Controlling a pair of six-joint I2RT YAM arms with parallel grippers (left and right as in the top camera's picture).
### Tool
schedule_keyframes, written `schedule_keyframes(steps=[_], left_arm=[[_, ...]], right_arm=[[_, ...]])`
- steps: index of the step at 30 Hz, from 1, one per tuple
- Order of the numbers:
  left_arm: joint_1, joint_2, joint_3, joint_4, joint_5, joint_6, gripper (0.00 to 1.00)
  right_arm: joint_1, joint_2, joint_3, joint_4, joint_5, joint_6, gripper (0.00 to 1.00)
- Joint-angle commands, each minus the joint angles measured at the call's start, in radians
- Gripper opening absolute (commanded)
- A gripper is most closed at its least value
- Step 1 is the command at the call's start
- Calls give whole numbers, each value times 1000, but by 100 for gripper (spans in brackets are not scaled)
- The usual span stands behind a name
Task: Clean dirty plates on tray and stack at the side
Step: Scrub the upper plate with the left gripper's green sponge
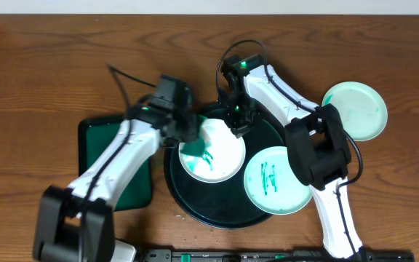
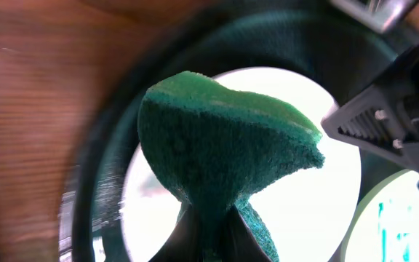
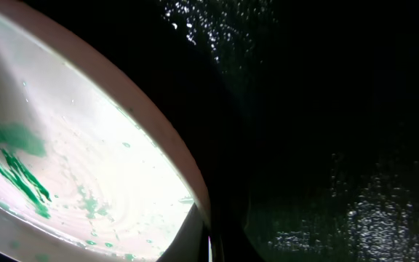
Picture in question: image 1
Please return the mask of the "white plate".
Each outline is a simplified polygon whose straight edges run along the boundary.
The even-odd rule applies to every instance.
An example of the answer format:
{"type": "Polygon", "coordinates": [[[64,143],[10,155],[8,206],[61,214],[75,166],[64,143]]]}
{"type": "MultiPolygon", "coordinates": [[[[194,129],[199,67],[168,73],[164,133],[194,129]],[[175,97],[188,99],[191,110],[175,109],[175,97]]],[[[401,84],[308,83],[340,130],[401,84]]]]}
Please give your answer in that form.
{"type": "Polygon", "coordinates": [[[385,129],[388,110],[384,99],[361,82],[341,82],[331,87],[322,105],[338,110],[345,131],[355,141],[372,140],[385,129]]]}
{"type": "Polygon", "coordinates": [[[295,177],[284,146],[265,148],[250,159],[244,189],[257,208],[272,215],[296,213],[312,198],[309,187],[295,177]]]}
{"type": "Polygon", "coordinates": [[[203,128],[206,132],[203,157],[183,155],[180,149],[184,143],[178,146],[178,158],[183,169],[205,183],[219,183],[232,178],[245,160],[247,150],[244,139],[232,134],[222,119],[207,119],[203,128]]]}

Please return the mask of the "white plate top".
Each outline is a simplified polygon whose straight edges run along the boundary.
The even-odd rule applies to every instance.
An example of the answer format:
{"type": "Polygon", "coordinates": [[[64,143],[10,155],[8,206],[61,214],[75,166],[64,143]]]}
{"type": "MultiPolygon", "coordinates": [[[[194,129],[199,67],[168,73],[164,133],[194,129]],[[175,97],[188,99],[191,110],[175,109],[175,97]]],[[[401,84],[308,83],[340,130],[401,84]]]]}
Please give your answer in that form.
{"type": "Polygon", "coordinates": [[[341,82],[331,87],[322,105],[338,110],[345,131],[355,141],[372,140],[385,129],[388,110],[384,99],[361,82],[341,82]]]}

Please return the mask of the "green scrub sponge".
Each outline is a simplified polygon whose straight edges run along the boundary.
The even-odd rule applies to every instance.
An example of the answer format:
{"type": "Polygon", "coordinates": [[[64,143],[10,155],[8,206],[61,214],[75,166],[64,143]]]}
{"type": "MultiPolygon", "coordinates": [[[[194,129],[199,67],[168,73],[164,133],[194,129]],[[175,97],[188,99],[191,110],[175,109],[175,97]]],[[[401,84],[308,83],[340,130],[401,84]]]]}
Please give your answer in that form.
{"type": "Polygon", "coordinates": [[[207,120],[207,117],[203,115],[199,115],[199,137],[188,143],[184,143],[182,148],[180,149],[180,153],[186,156],[193,156],[193,157],[203,157],[205,152],[206,144],[205,144],[205,136],[206,132],[203,128],[204,122],[207,120]]]}

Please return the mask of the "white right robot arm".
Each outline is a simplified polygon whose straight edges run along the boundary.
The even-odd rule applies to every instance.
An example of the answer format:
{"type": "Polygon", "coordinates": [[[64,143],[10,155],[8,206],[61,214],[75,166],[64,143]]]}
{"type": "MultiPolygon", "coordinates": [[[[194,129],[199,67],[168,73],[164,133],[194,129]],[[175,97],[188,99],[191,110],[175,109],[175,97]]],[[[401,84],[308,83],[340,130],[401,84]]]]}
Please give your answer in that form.
{"type": "Polygon", "coordinates": [[[243,135],[258,119],[263,107],[284,128],[285,146],[295,177],[309,186],[319,211],[323,245],[335,259],[362,259],[363,244],[348,203],[348,165],[359,149],[343,128],[332,105],[319,106],[284,82],[271,65],[246,61],[222,64],[217,72],[229,90],[218,90],[219,102],[228,109],[226,122],[235,135],[243,135]]]}

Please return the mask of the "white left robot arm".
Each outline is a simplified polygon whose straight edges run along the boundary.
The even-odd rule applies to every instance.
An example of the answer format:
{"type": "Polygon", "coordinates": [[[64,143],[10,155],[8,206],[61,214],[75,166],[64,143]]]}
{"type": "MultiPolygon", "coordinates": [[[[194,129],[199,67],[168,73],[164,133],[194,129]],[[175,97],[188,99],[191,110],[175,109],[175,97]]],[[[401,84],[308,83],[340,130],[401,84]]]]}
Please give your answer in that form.
{"type": "Polygon", "coordinates": [[[137,105],[95,163],[67,188],[42,194],[33,258],[37,261],[132,261],[136,249],[116,239],[113,212],[137,171],[164,143],[199,139],[203,119],[176,108],[137,105]]]}

